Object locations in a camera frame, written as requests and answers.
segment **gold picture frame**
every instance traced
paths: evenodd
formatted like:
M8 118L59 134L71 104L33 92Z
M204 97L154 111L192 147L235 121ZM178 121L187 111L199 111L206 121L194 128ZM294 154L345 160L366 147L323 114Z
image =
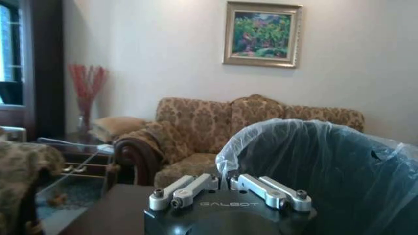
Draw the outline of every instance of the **gold picture frame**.
M224 64L297 68L302 5L228 2Z

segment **bolt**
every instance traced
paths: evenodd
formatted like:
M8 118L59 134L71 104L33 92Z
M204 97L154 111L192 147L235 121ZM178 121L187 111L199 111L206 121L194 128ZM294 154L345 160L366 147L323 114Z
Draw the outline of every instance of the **bolt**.
M279 202L279 210L286 209L289 206L290 206L290 201L286 198L283 198Z
M172 206L175 209L180 208L180 207L182 207L182 200L178 199L178 198L172 199L172 201L171 201L171 206Z
M154 190L154 196L156 198L162 198L164 196L164 190L158 188L156 190Z
M307 192L305 190L297 191L297 198L305 200L307 198Z

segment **metal bracket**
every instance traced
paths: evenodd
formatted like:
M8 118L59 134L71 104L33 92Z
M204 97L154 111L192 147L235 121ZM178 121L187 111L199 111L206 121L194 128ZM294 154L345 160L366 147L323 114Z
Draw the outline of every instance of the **metal bracket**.
M218 187L219 179L215 176L210 174L200 175L188 186L175 191L171 206L175 209L190 206L194 203L194 197L202 190L216 190Z
M154 194L150 196L150 209L155 211L166 209L172 200L174 192L179 188L183 188L186 185L188 185L194 179L195 178L192 176L184 175L168 187L164 189L156 189Z
M248 174L243 174L238 179L236 177L231 178L230 185L231 190L254 192L273 208L281 210L290 204L298 212L311 211L311 198L306 191L294 191L267 176L260 177L258 180Z

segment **patterned fabric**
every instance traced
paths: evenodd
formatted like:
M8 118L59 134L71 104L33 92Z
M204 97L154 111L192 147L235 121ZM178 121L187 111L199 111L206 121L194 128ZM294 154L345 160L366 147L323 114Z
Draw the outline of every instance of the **patterned fabric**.
M160 150L164 153L163 163L176 163L194 153L170 122L151 122L147 124L146 130L156 139Z
M41 169L59 175L64 167L62 153L33 143L0 142L0 234L15 227L20 201Z
M365 129L365 116L359 111L351 109L287 106L285 118L329 121L349 126L361 132Z
M236 99L231 103L232 120L231 136L246 126L285 117L286 105L255 94L250 97Z
M231 135L228 103L164 98L156 109L156 121L168 121L195 152L218 153Z
M202 175L203 173L214 173L215 169L215 154L195 153L180 162L164 166L154 178L154 185L158 188L167 187L183 175Z

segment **picture frame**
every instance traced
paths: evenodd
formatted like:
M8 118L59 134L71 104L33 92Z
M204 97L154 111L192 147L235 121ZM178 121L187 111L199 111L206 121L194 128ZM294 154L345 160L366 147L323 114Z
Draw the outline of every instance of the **picture frame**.
M297 68L302 7L227 2L223 63Z

